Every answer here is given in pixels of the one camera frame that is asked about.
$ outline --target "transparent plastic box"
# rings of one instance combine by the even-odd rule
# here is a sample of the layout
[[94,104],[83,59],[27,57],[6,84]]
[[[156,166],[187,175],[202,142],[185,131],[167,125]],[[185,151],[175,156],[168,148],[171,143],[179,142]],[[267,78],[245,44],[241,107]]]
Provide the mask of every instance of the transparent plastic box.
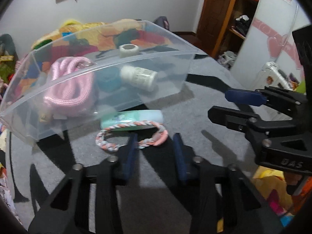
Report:
[[[138,53],[121,55],[119,46],[125,44],[139,46]],[[69,33],[28,54],[6,90],[0,119],[16,136],[33,144],[108,113],[180,92],[198,52],[148,21],[118,21]],[[54,62],[81,56],[91,62],[51,79]],[[58,108],[51,104],[51,96],[74,107]]]

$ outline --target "coiled pink cable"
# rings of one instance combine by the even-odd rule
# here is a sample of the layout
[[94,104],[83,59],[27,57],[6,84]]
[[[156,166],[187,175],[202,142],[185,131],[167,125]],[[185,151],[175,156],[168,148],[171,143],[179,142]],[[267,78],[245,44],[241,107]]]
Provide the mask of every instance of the coiled pink cable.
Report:
[[[86,57],[66,57],[62,62],[52,64],[52,81],[79,70],[79,66],[90,63]],[[76,76],[49,89],[43,98],[44,104],[52,114],[76,117],[90,109],[95,97],[93,93],[93,72]]]

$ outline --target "wooden door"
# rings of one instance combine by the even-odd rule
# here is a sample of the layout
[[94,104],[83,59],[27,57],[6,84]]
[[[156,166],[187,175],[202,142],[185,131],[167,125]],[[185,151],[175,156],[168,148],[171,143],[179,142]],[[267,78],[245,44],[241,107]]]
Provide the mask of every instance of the wooden door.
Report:
[[235,0],[204,1],[196,36],[202,41],[209,55],[212,55],[221,31],[222,37],[224,35],[234,3]]

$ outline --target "metal bolt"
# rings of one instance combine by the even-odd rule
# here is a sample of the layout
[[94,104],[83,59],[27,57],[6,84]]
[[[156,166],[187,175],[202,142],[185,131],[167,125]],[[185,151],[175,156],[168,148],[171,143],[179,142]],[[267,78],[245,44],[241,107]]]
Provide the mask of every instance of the metal bolt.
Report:
[[193,157],[193,161],[195,162],[195,163],[200,163],[200,162],[202,162],[204,159],[202,158],[202,157],[200,157],[200,156],[194,156]]
[[250,121],[251,123],[256,123],[256,122],[257,122],[257,119],[256,119],[255,117],[251,117],[251,118],[249,119],[249,121]]
[[231,171],[236,171],[236,165],[235,164],[230,164],[227,168],[229,168],[229,170]]
[[115,156],[115,155],[109,156],[109,157],[107,158],[107,161],[108,161],[108,162],[111,162],[111,163],[115,163],[115,162],[118,161],[118,156]]
[[83,165],[80,164],[80,163],[77,163],[77,164],[74,164],[74,165],[73,165],[73,169],[74,169],[75,171],[80,171],[82,168],[83,168]]
[[263,145],[264,147],[270,147],[271,144],[272,144],[272,141],[271,141],[270,139],[264,139],[264,140],[262,141],[262,145]]

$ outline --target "baseboard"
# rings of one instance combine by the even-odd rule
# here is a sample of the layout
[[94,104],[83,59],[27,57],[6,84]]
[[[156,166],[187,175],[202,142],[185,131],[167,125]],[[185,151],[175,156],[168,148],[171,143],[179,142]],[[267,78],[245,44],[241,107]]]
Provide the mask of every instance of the baseboard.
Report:
[[192,36],[196,36],[195,32],[172,32],[175,35],[192,35]]

